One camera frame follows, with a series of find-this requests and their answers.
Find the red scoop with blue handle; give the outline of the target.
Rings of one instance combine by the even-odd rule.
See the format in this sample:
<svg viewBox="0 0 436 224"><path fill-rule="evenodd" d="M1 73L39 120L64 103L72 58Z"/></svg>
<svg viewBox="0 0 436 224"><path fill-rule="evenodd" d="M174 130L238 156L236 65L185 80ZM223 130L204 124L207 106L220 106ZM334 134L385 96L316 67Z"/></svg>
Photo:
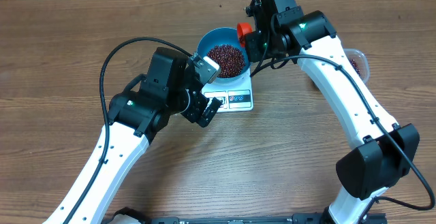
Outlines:
<svg viewBox="0 0 436 224"><path fill-rule="evenodd" d="M253 32L251 28L251 24L248 22L240 22L236 26L236 32L239 44L244 48L245 47L245 36L249 33Z"/></svg>

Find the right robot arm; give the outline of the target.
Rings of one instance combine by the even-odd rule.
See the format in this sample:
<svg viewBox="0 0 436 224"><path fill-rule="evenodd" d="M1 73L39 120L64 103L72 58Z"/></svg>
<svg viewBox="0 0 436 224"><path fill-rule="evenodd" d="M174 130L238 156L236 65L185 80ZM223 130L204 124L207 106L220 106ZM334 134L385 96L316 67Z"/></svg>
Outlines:
<svg viewBox="0 0 436 224"><path fill-rule="evenodd" d="M320 11L305 14L295 0L251 0L254 27L238 27L248 59L258 69L288 61L303 70L330 104L350 152L336 164L341 190L314 223L384 223L369 217L374 201L410 170L420 136L385 111L349 62L341 40Z"/></svg>

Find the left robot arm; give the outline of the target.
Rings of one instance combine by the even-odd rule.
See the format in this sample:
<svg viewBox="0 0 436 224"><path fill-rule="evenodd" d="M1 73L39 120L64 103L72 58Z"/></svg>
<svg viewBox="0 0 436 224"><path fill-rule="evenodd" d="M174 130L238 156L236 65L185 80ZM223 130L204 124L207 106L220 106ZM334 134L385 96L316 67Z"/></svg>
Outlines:
<svg viewBox="0 0 436 224"><path fill-rule="evenodd" d="M221 102L201 90L221 72L209 57L158 47L146 74L115 95L91 156L47 223L101 223L121 183L173 114L207 127Z"/></svg>

